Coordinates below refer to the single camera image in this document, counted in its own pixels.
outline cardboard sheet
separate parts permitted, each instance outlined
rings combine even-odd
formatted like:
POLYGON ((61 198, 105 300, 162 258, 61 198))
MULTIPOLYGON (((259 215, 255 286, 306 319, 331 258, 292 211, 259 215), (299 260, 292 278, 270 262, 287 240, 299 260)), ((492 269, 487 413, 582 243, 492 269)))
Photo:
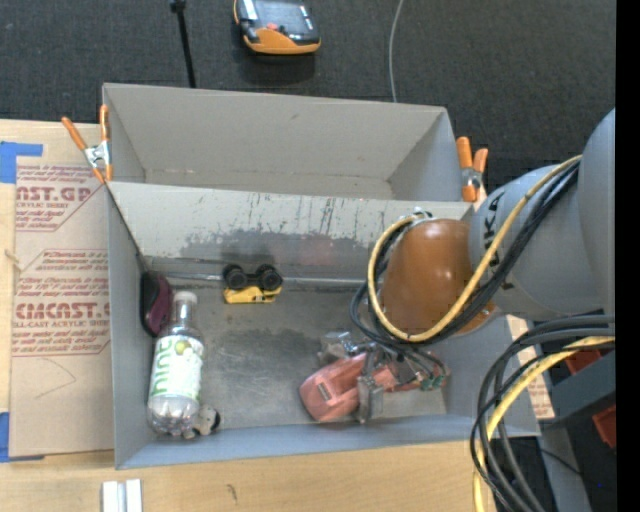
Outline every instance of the cardboard sheet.
POLYGON ((111 448, 104 190, 61 123, 5 121, 0 136, 42 145, 15 164, 9 456, 111 448))

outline blue tape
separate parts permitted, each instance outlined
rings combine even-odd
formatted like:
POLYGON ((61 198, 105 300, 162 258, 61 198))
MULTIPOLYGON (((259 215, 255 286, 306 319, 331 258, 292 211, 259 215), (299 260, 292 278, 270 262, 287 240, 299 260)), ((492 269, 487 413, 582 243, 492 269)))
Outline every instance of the blue tape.
POLYGON ((0 462, 9 462, 9 413, 0 412, 0 462))
POLYGON ((0 183, 16 182, 18 156, 42 156, 42 144, 20 144, 0 141, 0 183))

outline yellow cable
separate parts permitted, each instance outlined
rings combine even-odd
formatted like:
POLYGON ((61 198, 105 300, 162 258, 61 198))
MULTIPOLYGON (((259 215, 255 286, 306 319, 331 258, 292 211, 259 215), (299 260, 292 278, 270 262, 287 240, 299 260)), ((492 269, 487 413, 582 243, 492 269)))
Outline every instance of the yellow cable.
POLYGON ((511 225, 515 222, 518 214, 522 211, 522 209, 526 206, 526 204, 531 200, 531 198, 547 182, 549 182, 549 180, 551 180, 553 177, 557 176, 559 173, 566 170, 570 165, 578 161, 580 158, 581 158, 581 155, 577 155, 557 165, 554 169, 552 169, 549 173, 543 176, 535 185, 533 185, 533 187, 531 187, 527 191, 524 197, 522 197, 518 201, 516 206, 513 208, 513 210, 511 210, 511 212, 507 216, 507 219, 504 221, 504 224, 496 234, 493 242, 491 243, 491 245, 485 252, 484 256, 480 260, 480 263, 478 264, 476 271, 471 276, 471 279, 467 283, 467 286, 465 286, 460 297, 458 297, 458 300, 453 304, 451 309, 449 309, 449 311, 433 327, 419 334, 409 334, 407 332, 404 332, 398 329, 397 327, 395 327, 389 321, 389 319, 386 317, 386 315, 382 311, 382 308, 380 307, 380 302, 378 301, 378 297, 376 293, 376 283, 375 283, 376 260, 382 248, 382 245, 387 241, 387 239, 392 233, 394 233, 397 229, 404 226, 405 224, 409 224, 413 222, 415 220, 415 217, 413 216, 406 217, 404 219, 401 219, 395 222, 389 228, 387 228, 384 231, 384 233, 380 236, 375 246, 373 247, 373 251, 371 252, 371 257, 369 258, 369 266, 367 269, 369 302, 373 307, 373 310, 376 316, 380 320, 380 323, 385 327, 385 329, 387 329, 387 331, 389 331, 395 337, 403 341, 410 341, 415 343, 428 340, 429 338, 438 334, 442 329, 444 329, 449 324, 449 322, 451 322, 451 320, 453 320, 453 318, 460 312, 460 310, 463 308, 463 306, 471 296, 471 293, 473 292, 473 290, 475 290, 478 282, 482 278, 482 275, 484 274, 485 270, 489 266, 489 262, 493 258, 494 254, 497 252, 499 245, 502 243, 504 237, 507 235, 507 231, 511 228, 511 225))
MULTIPOLYGON (((489 417, 489 421, 487 422, 487 439, 491 439, 493 437, 493 433, 498 426, 498 423, 509 410, 511 404, 538 375, 548 370, 555 364, 559 363, 563 359, 566 359, 576 352, 579 352, 584 347, 613 342, 615 342, 615 337, 590 336, 588 338, 583 338, 579 341, 567 345, 567 348, 572 348, 575 350, 560 352, 558 354, 550 354, 544 359, 541 359, 537 363, 534 363, 529 368, 527 368, 518 378, 518 380, 513 383, 513 386, 509 389, 509 391, 505 393, 504 398, 500 401, 498 406, 489 417)), ((484 468, 484 451, 482 450, 482 447, 478 448, 478 459, 480 460, 480 464, 484 468)), ((477 470, 473 473, 473 501, 475 510, 478 512, 484 512, 484 506, 482 504, 482 477, 477 470)))

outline pink object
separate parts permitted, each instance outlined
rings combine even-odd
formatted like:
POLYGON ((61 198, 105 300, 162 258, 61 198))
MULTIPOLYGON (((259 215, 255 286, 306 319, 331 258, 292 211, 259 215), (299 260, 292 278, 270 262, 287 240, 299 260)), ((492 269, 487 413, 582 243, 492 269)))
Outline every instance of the pink object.
MULTIPOLYGON (((308 377, 300 386, 302 402, 317 421, 330 421, 354 412, 359 405, 358 377, 362 375, 366 353, 349 359, 338 359, 308 377)), ((376 383, 385 391, 393 389, 397 380, 388 366, 373 372, 376 383)))

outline bottle cap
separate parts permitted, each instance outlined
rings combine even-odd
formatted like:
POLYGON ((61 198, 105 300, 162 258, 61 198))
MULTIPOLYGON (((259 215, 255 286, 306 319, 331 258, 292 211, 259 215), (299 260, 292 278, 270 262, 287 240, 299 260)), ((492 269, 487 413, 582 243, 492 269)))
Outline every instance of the bottle cap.
POLYGON ((173 296, 173 301, 174 302, 178 302, 178 301, 193 302, 194 304, 197 304, 198 296, 193 292, 183 290, 183 291, 176 292, 176 294, 173 296))

